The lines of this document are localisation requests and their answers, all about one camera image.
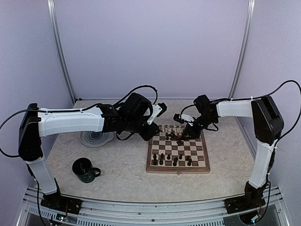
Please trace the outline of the dark knight piece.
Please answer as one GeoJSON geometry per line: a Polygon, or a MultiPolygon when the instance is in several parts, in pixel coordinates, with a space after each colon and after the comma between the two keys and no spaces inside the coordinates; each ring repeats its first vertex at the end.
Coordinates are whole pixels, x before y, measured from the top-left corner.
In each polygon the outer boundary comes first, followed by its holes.
{"type": "Polygon", "coordinates": [[[176,167],[176,166],[177,166],[177,163],[178,163],[178,158],[175,157],[175,158],[174,158],[174,162],[173,162],[173,166],[176,167]]]}

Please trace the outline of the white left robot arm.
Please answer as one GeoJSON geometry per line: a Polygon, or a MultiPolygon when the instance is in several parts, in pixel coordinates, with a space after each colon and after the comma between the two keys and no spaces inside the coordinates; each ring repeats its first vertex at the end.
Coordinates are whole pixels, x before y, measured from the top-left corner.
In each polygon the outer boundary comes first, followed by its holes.
{"type": "Polygon", "coordinates": [[[114,105],[97,103],[87,108],[47,109],[30,104],[19,129],[18,154],[26,162],[39,183],[47,201],[55,209],[62,209],[66,199],[60,195],[41,147],[41,138],[72,132],[129,132],[139,134],[144,141],[159,133],[154,122],[167,110],[164,103],[151,103],[138,93],[129,95],[125,102],[114,105]]]}

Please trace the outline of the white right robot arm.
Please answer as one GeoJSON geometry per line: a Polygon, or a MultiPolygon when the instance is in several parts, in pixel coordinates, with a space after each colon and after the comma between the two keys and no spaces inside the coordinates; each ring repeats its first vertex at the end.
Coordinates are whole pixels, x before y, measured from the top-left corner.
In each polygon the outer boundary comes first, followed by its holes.
{"type": "Polygon", "coordinates": [[[196,139],[209,125],[218,123],[219,118],[235,117],[244,133],[248,146],[253,148],[254,167],[245,185],[245,194],[240,204],[245,209],[263,203],[263,191],[274,164],[275,149],[280,141],[284,120],[271,95],[245,99],[221,99],[211,101],[206,95],[193,101],[199,117],[180,113],[174,119],[186,123],[182,139],[196,139]]]}

